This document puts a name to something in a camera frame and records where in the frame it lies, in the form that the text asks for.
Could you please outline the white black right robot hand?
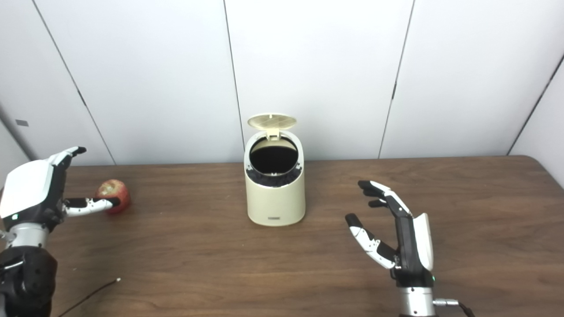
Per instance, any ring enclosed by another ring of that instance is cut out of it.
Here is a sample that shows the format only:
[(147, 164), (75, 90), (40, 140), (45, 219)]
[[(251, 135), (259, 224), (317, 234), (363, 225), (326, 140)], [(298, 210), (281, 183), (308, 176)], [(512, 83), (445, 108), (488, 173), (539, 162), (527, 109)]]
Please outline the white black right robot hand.
[(399, 288), (433, 288), (433, 245), (426, 213), (415, 217), (389, 187), (375, 181), (360, 180), (364, 196), (374, 197), (369, 207), (385, 207), (395, 223), (397, 247), (393, 248), (365, 229), (359, 218), (350, 213), (345, 221), (362, 249), (379, 265), (388, 269)]

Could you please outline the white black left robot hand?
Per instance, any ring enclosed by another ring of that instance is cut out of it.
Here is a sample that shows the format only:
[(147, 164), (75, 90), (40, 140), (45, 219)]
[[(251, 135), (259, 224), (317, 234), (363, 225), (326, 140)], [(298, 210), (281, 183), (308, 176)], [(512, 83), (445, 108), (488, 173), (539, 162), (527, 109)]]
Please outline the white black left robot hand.
[(7, 175), (1, 197), (1, 219), (8, 231), (24, 223), (39, 224), (50, 232), (67, 217), (118, 207), (119, 197), (64, 198), (67, 169), (86, 148), (75, 146), (44, 160), (18, 166)]

